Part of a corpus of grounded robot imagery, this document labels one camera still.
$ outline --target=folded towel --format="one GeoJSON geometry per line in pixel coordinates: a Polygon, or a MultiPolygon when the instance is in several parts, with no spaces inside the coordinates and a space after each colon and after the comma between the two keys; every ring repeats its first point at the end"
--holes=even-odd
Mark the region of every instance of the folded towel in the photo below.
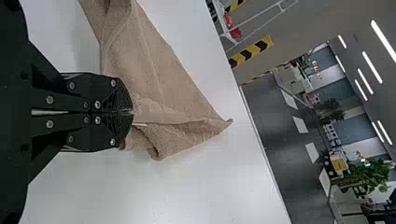
{"type": "Polygon", "coordinates": [[[135,0],[79,0],[99,40],[102,72],[119,77],[134,102],[136,125],[125,149],[162,160],[203,143],[231,125],[180,64],[135,0]]]}

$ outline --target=floor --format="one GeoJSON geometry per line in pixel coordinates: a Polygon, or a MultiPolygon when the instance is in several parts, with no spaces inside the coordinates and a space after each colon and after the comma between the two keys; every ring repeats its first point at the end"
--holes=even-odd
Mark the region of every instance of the floor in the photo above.
{"type": "Polygon", "coordinates": [[[272,75],[243,86],[243,92],[291,222],[333,224],[329,179],[319,158],[326,143],[308,107],[293,102],[272,75]]]}

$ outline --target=white tabletop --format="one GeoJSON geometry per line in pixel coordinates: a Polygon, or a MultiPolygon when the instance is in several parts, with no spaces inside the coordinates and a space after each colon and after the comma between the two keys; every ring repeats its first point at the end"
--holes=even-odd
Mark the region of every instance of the white tabletop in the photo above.
{"type": "MultiPolygon", "coordinates": [[[[77,0],[22,0],[32,42],[63,72],[99,71],[77,0]]],[[[162,162],[146,152],[60,153],[21,223],[290,223],[204,0],[140,0],[208,101],[234,124],[162,162]]]]}

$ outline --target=green plant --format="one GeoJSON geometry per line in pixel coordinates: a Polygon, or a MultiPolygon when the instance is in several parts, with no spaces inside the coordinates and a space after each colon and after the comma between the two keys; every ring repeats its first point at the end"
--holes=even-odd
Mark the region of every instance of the green plant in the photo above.
{"type": "Polygon", "coordinates": [[[345,113],[335,98],[330,98],[323,104],[315,105],[314,109],[322,124],[330,124],[332,120],[344,120],[345,113]]]}
{"type": "Polygon", "coordinates": [[[370,166],[366,166],[363,162],[358,165],[349,165],[349,170],[351,175],[335,180],[332,184],[340,189],[362,186],[368,190],[368,194],[375,188],[378,188],[380,192],[388,191],[389,168],[382,160],[370,161],[370,166]]]}
{"type": "Polygon", "coordinates": [[[327,111],[334,111],[340,107],[341,107],[340,103],[338,103],[337,99],[335,98],[330,98],[326,100],[323,104],[314,106],[316,110],[327,110],[327,111]]]}

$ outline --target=ceiling light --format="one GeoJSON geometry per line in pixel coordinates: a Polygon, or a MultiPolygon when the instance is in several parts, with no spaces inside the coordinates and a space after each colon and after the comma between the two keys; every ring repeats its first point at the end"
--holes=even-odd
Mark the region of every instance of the ceiling light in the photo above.
{"type": "Polygon", "coordinates": [[[379,84],[382,84],[384,81],[382,80],[382,78],[378,74],[378,72],[376,71],[376,69],[375,69],[373,63],[371,62],[369,56],[367,55],[367,53],[365,51],[363,51],[361,54],[363,55],[364,60],[366,60],[366,62],[369,64],[371,70],[373,71],[373,73],[376,77],[376,80],[378,80],[379,84]]]}
{"type": "Polygon", "coordinates": [[[377,121],[379,128],[382,130],[382,133],[384,133],[385,138],[387,138],[388,143],[392,146],[392,140],[390,140],[389,135],[387,133],[387,131],[385,130],[384,126],[382,126],[381,121],[377,121]]]}
{"type": "Polygon", "coordinates": [[[374,20],[372,20],[371,25],[376,35],[378,35],[378,38],[381,40],[382,44],[384,45],[385,49],[387,49],[388,53],[390,54],[390,57],[392,57],[393,61],[396,62],[396,52],[393,49],[392,45],[387,40],[387,38],[384,36],[384,33],[382,33],[381,29],[379,29],[379,26],[376,24],[374,20]]]}
{"type": "Polygon", "coordinates": [[[367,90],[370,92],[370,94],[374,94],[373,89],[371,89],[370,84],[367,82],[366,77],[364,76],[364,74],[361,72],[361,70],[358,68],[358,73],[361,76],[361,79],[363,80],[364,85],[366,85],[367,90]]]}
{"type": "Polygon", "coordinates": [[[379,130],[376,128],[376,125],[375,125],[374,122],[372,122],[372,125],[374,127],[375,132],[376,132],[376,135],[378,135],[378,137],[379,137],[379,140],[381,140],[381,142],[384,142],[384,138],[382,137],[382,134],[379,132],[379,130]]]}
{"type": "Polygon", "coordinates": [[[346,49],[347,45],[346,45],[346,42],[344,41],[343,37],[339,35],[338,39],[340,39],[341,44],[344,46],[344,49],[346,49]]]}
{"type": "Polygon", "coordinates": [[[343,66],[343,64],[341,63],[341,61],[340,61],[340,59],[338,58],[338,56],[337,55],[335,55],[335,59],[337,60],[337,62],[340,64],[340,66],[341,66],[341,69],[343,70],[343,72],[345,73],[346,72],[346,69],[344,68],[344,66],[343,66]]]}
{"type": "Polygon", "coordinates": [[[363,96],[363,99],[364,99],[365,101],[369,101],[369,99],[367,99],[367,96],[366,96],[366,94],[364,93],[363,89],[361,88],[361,84],[359,84],[359,81],[355,79],[355,83],[356,83],[356,86],[358,86],[358,89],[359,89],[359,91],[361,92],[361,96],[363,96]]]}

